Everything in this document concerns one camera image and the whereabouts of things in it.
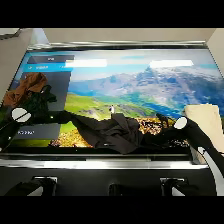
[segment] dark cloth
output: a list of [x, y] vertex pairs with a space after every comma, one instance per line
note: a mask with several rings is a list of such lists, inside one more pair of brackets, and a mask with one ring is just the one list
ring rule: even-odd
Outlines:
[[3, 105], [12, 108], [19, 106], [31, 96], [32, 92], [40, 92], [46, 83], [47, 78], [43, 73], [29, 73], [24, 80], [20, 80], [20, 85], [15, 90], [6, 92]]
[[75, 114], [71, 116], [80, 135], [95, 148], [110, 148], [127, 154], [137, 149], [142, 141], [138, 121], [121, 113], [111, 114], [111, 119], [102, 121]]

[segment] black cloth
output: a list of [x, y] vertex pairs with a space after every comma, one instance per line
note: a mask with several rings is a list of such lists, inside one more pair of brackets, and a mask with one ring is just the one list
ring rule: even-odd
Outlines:
[[143, 138], [138, 121], [121, 113], [111, 114], [111, 119], [102, 121], [72, 114], [71, 120], [94, 148], [110, 148], [127, 154], [137, 149]]

